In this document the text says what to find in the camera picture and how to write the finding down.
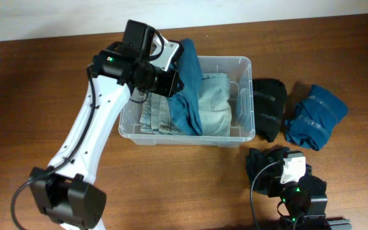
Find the clear plastic storage bin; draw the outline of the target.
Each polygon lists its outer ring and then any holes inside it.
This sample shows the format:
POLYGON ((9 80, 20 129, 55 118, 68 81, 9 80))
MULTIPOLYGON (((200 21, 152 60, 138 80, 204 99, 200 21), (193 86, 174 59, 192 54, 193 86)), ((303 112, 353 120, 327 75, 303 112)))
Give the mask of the clear plastic storage bin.
POLYGON ((187 144, 238 147, 256 135, 252 63, 244 56, 199 56, 204 73, 226 73, 230 80, 230 136, 155 135, 141 132, 142 105, 129 101, 119 115, 119 134, 137 145, 187 144))

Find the dark green-black folded garment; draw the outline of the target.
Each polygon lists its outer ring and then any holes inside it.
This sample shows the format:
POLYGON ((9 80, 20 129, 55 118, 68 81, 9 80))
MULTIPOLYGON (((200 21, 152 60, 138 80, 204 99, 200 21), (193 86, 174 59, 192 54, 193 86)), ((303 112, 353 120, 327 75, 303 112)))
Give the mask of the dark green-black folded garment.
MULTIPOLYGON (((249 154, 246 156, 246 172, 250 180, 250 184, 254 181, 254 178, 257 176, 258 172, 262 170, 264 167, 275 163, 276 161, 273 161, 268 158, 268 155, 277 149, 273 149, 271 151, 260 151, 255 148, 249 149, 249 154)), ((268 177, 267 177, 267 170, 269 168, 265 169, 258 177, 258 179, 255 181, 253 191, 256 191, 263 195, 268 195, 267 186, 269 185, 268 177)))

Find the black garment with tape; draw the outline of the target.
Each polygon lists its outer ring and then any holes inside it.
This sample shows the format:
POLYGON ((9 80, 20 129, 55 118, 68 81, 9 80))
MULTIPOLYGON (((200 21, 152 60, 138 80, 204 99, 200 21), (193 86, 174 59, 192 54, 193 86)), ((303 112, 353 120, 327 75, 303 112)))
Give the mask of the black garment with tape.
POLYGON ((256 134, 273 142, 280 132, 287 91, 278 79, 252 81, 256 134))

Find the teal blue shirt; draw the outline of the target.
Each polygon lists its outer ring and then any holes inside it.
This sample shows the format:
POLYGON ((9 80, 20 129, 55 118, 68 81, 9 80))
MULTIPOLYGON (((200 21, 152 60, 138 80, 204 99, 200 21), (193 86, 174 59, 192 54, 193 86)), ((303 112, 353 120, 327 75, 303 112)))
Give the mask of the teal blue shirt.
POLYGON ((308 97, 296 104, 293 117, 285 120, 285 139, 302 148, 319 151, 347 114, 348 107, 341 99, 313 85, 308 97))

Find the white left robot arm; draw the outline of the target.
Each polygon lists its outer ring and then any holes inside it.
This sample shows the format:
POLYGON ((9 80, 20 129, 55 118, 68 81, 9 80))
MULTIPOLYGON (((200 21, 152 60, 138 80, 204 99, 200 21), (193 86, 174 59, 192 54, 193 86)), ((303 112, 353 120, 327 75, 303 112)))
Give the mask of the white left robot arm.
POLYGON ((60 150, 46 169, 32 169, 26 185, 39 211, 64 229, 103 229, 107 196, 94 186, 114 122, 135 90, 172 97, 183 89, 173 65, 180 42, 134 20, 123 39, 101 50, 87 67, 86 97, 60 150))

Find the light blue folded jeans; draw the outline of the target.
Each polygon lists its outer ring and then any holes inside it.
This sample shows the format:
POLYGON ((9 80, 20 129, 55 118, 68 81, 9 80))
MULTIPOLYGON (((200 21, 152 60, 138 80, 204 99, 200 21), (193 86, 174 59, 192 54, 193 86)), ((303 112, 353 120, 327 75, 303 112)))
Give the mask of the light blue folded jeans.
MULTIPOLYGON (((229 104, 230 80, 225 73, 204 73, 199 90, 201 134, 228 136, 232 113, 229 104)), ((150 93, 142 108, 140 131, 157 135, 185 135, 171 119, 169 99, 150 93)))

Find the dark blue jeans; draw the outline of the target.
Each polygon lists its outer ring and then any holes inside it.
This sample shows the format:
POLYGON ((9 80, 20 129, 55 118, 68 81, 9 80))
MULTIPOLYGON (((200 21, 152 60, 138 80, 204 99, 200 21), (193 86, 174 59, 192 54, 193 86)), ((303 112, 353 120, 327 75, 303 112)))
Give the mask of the dark blue jeans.
POLYGON ((190 38, 186 38, 180 43, 184 51, 176 67, 184 87, 173 97, 167 99, 171 121, 185 135, 201 135, 203 128, 198 103, 203 76, 201 65, 194 42, 190 38))

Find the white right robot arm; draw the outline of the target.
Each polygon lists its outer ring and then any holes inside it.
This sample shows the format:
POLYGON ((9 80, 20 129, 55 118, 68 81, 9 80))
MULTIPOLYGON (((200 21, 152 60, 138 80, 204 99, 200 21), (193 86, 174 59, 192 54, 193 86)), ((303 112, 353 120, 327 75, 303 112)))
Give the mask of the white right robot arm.
POLYGON ((327 183, 312 174, 301 151, 279 148, 267 154, 274 165, 265 175, 267 196, 278 197, 287 214, 280 213, 277 229, 352 229, 350 220, 326 217, 327 183))

